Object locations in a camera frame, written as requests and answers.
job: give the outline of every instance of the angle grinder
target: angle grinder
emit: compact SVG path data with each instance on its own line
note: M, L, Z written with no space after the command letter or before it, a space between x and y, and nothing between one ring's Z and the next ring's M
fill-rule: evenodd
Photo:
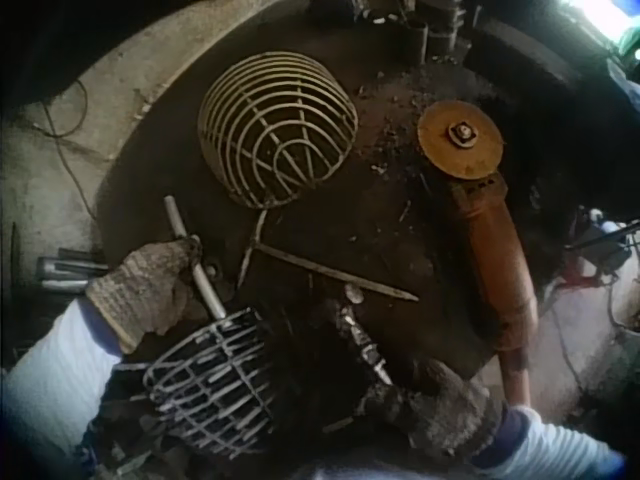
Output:
M507 185L497 171L504 142L482 110L440 101L425 110L418 139L428 160L445 174L468 236L482 298L499 323L498 351L507 402L529 405L527 346L538 325L529 267L505 204Z

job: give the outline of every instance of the gray wire cage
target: gray wire cage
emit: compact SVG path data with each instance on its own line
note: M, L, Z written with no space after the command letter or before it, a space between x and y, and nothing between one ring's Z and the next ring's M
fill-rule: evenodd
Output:
M173 435L198 450L234 458L260 453L275 428L282 392L251 309L196 331L154 362L143 377Z
M292 52L249 57L209 89L198 116L203 155L238 203L284 205L333 175L358 115L317 61Z

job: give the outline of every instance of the gloved hand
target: gloved hand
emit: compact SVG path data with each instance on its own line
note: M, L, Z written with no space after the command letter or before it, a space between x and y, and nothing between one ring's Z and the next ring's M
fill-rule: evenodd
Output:
M443 464L469 460L492 443L502 406L486 388L433 359L414 364L412 383L411 388L375 383L360 413L398 427L414 449Z
M133 352L145 333L164 335L180 320L192 291L179 275L200 255L195 238L148 244L89 285L87 297L115 331L124 353Z

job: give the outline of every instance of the electrical cable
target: electrical cable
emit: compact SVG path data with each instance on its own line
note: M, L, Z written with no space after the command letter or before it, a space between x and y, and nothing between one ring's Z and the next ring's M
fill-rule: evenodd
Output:
M615 316L613 315L613 285L615 283L617 283L618 280L619 280L619 278L616 278L615 280L609 282L609 284L606 285L607 290L608 290L608 295L607 295L607 316L609 317L609 323L611 323L611 326L613 328L618 329L618 330L622 330L623 332L625 332L629 336L640 337L640 332L636 332L632 328L629 328L627 325L618 322L615 319Z
M588 395L587 390L584 388L584 384L578 375L578 371L573 366L573 362L571 358L569 358L569 350L567 348L567 343L564 339L564 333L562 332L562 327L560 326L560 320L558 319L558 314L556 313L555 306L552 305L549 309L551 311L551 318L553 319L553 323L558 330L558 338L560 339L560 350L562 351L562 359L564 363L567 365L567 368L571 372L571 376L573 376L573 380L576 382L576 386L578 387L578 391L582 397L586 397Z
M87 87L84 86L84 83L82 83L82 81L80 79L76 79L74 83L76 83L80 87L80 90L82 91L82 96L84 98L84 103L83 103L83 106L82 106L82 112L80 113L80 119L78 120L78 122L71 129L67 130L64 133L55 133L53 131L49 132L46 129L42 128L40 125L38 125L36 123L33 123L32 124L33 128L38 130L45 137L48 137L48 138L65 138L65 137L68 137L68 136L73 135L74 133L76 133L78 130L80 130L80 127L82 127L82 125L84 124L84 121L87 118L87 111L89 110L89 92L87 92Z
M62 145L60 144L60 139L64 138L66 136L71 135L73 132L77 131L82 124L84 123L84 119L87 115L87 110L88 110L88 103L89 103L89 97L87 94L87 89L84 87L84 85L82 84L82 82L80 80L76 80L78 85L81 85L81 88L83 90L83 92L85 93L85 107L83 109L83 113L82 116L80 118L80 121L69 131L63 133L63 134L58 134L56 132L56 127L55 124L53 123L53 118L51 118L51 112L49 111L49 107L47 106L46 103L41 102L42 104L42 108L44 109L44 114L47 117L47 122L49 123L49 128L51 129L50 132L47 132L46 130L43 130L41 128L39 128L38 130L40 131L40 133L42 133L43 135L45 135L48 138L53 139L53 142L55 143L56 146L56 150L58 152L58 156L60 157L60 161L62 162L62 166L64 167L64 169L66 170L67 174L69 174L69 177L71 177L71 180L73 181L74 185L76 186L76 190L78 190L78 194L80 195L80 198L82 199L82 204L84 205L84 209L86 210L87 214L89 215L89 217L91 217L91 220L93 220L94 222L97 222L97 218L95 216L95 214L93 213L93 211L91 210L91 207L89 206L89 201L87 200L87 197L84 193L84 190L82 189L82 185L80 185L80 181L78 180L78 178L76 177L75 173L73 173L73 170L71 169L71 167L69 166L69 162L67 161L67 157L65 157L64 152L62 150Z

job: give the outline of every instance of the metal pipe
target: metal pipe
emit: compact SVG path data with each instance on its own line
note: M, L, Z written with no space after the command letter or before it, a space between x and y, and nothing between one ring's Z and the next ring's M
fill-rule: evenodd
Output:
M109 271L105 264L85 260L38 257L36 275L42 280L87 280Z
M49 280L41 280L40 288L46 290L48 292L54 293L68 293L71 295L80 295L84 293L84 291L89 285L89 280L57 280L57 279L49 279Z
M169 223L173 233L178 238L184 238L188 236L187 229L184 226L178 205L176 205L176 199L172 195L164 197L164 206L167 210L169 217ZM196 282L196 286L202 295L205 305L209 309L209 312L216 320L222 320L227 317L227 310L224 308L220 297L213 289L213 286L209 282L207 274L202 267L202 264L198 262L192 269L193 280Z
M411 66L424 65L427 58L427 38L429 27L427 23L411 16L402 25L403 48L406 62Z

